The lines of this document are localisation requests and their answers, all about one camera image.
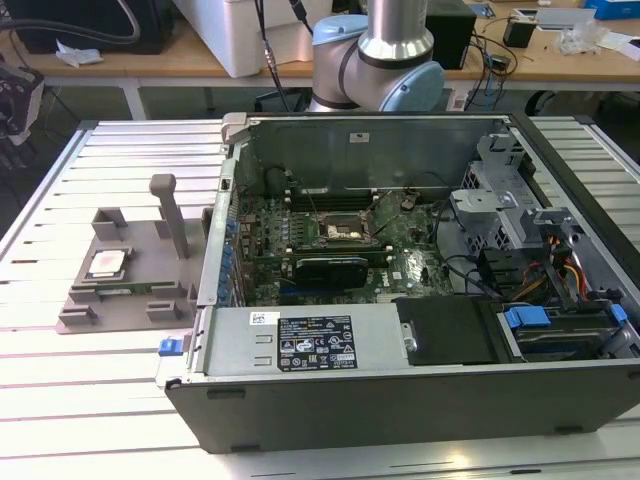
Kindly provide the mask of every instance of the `screw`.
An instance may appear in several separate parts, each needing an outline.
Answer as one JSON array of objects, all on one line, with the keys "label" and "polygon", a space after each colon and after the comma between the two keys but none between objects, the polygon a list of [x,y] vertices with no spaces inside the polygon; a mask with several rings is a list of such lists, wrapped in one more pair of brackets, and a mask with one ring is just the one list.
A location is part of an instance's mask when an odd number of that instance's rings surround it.
[{"label": "screw", "polygon": [[404,348],[407,349],[407,352],[415,352],[418,350],[418,342],[416,342],[415,338],[405,337]]}]

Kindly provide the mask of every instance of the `red wire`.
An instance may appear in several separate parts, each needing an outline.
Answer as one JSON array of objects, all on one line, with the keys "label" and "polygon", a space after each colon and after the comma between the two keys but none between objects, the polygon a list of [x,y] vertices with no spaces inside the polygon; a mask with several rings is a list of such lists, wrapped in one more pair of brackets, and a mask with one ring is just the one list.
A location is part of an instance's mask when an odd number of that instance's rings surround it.
[{"label": "red wire", "polygon": [[529,266],[527,267],[527,269],[524,271],[524,275],[522,276],[522,284],[526,284],[527,283],[527,274],[529,273],[529,270],[531,270],[533,267],[539,267],[541,265],[540,262],[531,262],[529,264]]}]

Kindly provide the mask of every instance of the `barcode sticker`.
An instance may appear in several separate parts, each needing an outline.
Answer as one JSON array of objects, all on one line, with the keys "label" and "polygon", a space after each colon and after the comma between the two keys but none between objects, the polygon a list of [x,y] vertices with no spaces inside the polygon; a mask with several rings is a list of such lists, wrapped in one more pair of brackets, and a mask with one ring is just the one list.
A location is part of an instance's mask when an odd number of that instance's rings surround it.
[{"label": "barcode sticker", "polygon": [[277,325],[280,312],[251,312],[249,325]]}]

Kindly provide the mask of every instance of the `sticker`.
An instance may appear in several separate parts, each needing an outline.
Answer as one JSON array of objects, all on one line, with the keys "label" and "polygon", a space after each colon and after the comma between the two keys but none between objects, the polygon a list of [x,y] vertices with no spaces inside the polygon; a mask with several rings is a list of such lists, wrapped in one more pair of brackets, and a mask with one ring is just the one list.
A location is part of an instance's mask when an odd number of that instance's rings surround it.
[{"label": "sticker", "polygon": [[349,143],[369,143],[368,133],[350,133]]},{"label": "sticker", "polygon": [[278,368],[283,372],[358,368],[351,317],[278,319]]},{"label": "sticker", "polygon": [[280,312],[251,312],[249,325],[276,325]]},{"label": "sticker", "polygon": [[113,290],[98,290],[96,293],[101,297],[133,294],[133,292],[128,288],[114,288]]}]

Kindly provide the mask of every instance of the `white label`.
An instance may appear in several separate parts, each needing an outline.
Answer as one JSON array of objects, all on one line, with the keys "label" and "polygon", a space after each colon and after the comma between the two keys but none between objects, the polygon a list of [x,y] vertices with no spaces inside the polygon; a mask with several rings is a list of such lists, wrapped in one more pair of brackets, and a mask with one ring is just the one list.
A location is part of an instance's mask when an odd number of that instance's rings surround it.
[{"label": "white label", "polygon": [[349,143],[369,143],[368,133],[350,133]]},{"label": "white label", "polygon": [[280,312],[251,312],[249,325],[277,325]]},{"label": "white label", "polygon": [[114,288],[113,290],[98,290],[98,295],[101,297],[108,297],[110,295],[131,295],[131,290],[128,288]]}]

